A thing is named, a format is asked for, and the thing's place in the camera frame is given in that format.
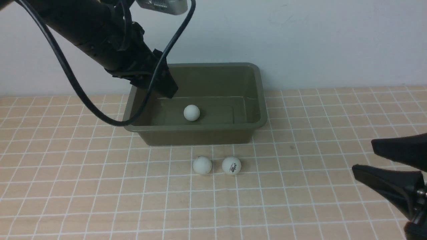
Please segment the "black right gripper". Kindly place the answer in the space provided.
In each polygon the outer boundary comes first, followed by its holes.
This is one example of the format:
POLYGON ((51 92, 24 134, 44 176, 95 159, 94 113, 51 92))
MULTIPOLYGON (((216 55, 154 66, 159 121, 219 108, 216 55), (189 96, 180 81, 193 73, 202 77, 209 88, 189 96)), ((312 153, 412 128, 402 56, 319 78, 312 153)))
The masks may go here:
POLYGON ((420 171, 384 170, 354 165, 354 178, 394 205, 409 222, 404 227, 407 240, 427 239, 426 185, 421 171, 427 171, 427 134, 371 141, 374 153, 385 159, 412 166, 420 171))

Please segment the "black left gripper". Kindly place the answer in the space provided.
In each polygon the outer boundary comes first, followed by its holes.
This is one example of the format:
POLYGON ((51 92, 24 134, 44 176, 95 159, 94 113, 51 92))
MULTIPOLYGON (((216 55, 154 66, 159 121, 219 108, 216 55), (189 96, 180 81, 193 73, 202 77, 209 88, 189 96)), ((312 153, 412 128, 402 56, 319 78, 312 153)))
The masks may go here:
POLYGON ((118 66, 105 67, 105 71, 115 78, 130 81, 130 84, 141 89, 147 89, 147 94, 160 94, 172 98, 178 86, 169 71, 163 52, 151 50, 144 42, 144 29, 139 23, 133 22, 131 28, 130 46, 125 51, 117 51, 118 66))

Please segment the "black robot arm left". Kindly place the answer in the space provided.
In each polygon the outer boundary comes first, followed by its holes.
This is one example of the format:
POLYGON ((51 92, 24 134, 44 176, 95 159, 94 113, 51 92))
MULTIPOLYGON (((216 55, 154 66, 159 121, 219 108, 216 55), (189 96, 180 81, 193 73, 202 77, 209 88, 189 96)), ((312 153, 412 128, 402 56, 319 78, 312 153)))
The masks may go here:
POLYGON ((144 42, 145 31, 131 18, 132 0, 28 0, 41 23, 84 52, 113 77, 172 98, 178 90, 162 52, 144 42))

